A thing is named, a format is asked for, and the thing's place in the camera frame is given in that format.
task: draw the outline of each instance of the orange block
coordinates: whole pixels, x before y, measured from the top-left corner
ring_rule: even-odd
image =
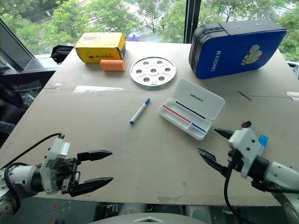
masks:
[[[124,60],[105,60],[102,59],[100,66],[104,71],[125,71],[126,65]]]

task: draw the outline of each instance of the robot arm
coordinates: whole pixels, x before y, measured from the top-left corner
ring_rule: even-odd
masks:
[[[254,188],[271,192],[284,208],[289,223],[299,224],[299,172],[263,158],[261,155],[266,145],[265,139],[258,140],[250,128],[235,132],[215,130],[229,139],[229,167],[240,172],[243,178],[251,177]],[[229,167],[218,164],[215,156],[205,150],[199,149],[199,154],[206,163],[227,177]]]
[[[82,161],[103,159],[109,151],[91,151],[77,154],[77,158],[66,159],[70,143],[64,135],[55,139],[39,165],[12,163],[0,170],[0,222],[5,224],[18,211],[23,198],[46,194],[70,194],[72,197],[95,191],[113,180],[112,177],[95,178],[79,184]]]

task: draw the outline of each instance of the metal plate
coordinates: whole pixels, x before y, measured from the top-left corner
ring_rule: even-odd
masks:
[[[174,64],[162,57],[146,57],[136,61],[131,69],[132,79],[145,86],[161,86],[171,81],[176,74]]]

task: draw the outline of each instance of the table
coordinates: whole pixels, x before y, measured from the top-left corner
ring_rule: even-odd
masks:
[[[224,178],[197,153],[200,147],[227,165],[227,139],[211,130],[196,140],[157,114],[169,97],[174,82],[149,91],[129,77],[129,67],[144,56],[169,58],[184,77],[222,96],[226,105],[213,127],[231,130],[251,120],[256,135],[269,136],[264,157],[285,165],[298,166],[299,105],[285,94],[299,91],[299,82],[277,51],[262,68],[207,80],[197,79],[187,62],[189,44],[127,42],[127,71],[102,72],[98,64],[84,64],[74,51],[53,75],[0,150],[0,164],[18,155],[43,137],[63,132],[71,143],[68,157],[104,149],[113,155],[101,161],[83,162],[81,180],[113,176],[107,186],[89,194],[39,197],[82,201],[224,205]],[[77,85],[121,87],[122,91],[74,93]],[[237,91],[250,96],[249,101]],[[151,102],[140,119],[130,126],[132,115],[146,98]],[[20,161],[38,164],[53,140],[44,142]],[[279,205],[270,193],[260,192],[234,172],[229,186],[232,205]]]

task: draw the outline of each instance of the pencil case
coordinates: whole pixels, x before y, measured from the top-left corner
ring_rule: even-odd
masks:
[[[192,137],[202,140],[225,105],[216,94],[180,78],[158,114]]]
[[[269,61],[285,33],[270,20],[206,24],[193,33],[189,64],[200,79],[258,69]]]

